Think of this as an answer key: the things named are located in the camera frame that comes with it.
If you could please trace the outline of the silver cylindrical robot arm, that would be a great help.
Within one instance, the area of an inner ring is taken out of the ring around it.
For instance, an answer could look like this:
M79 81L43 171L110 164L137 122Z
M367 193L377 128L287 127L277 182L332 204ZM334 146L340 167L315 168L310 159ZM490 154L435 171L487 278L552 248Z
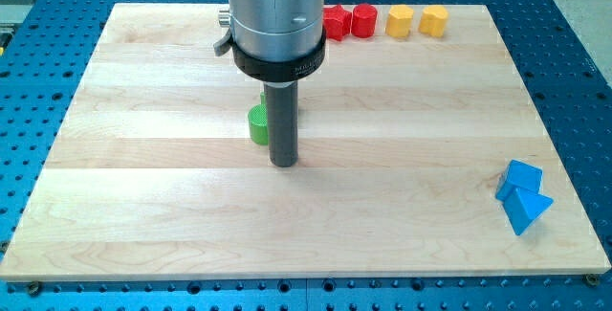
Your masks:
M322 63L326 33L324 0L229 0L218 14L228 29L213 49L232 51L235 65L266 83L289 84Z

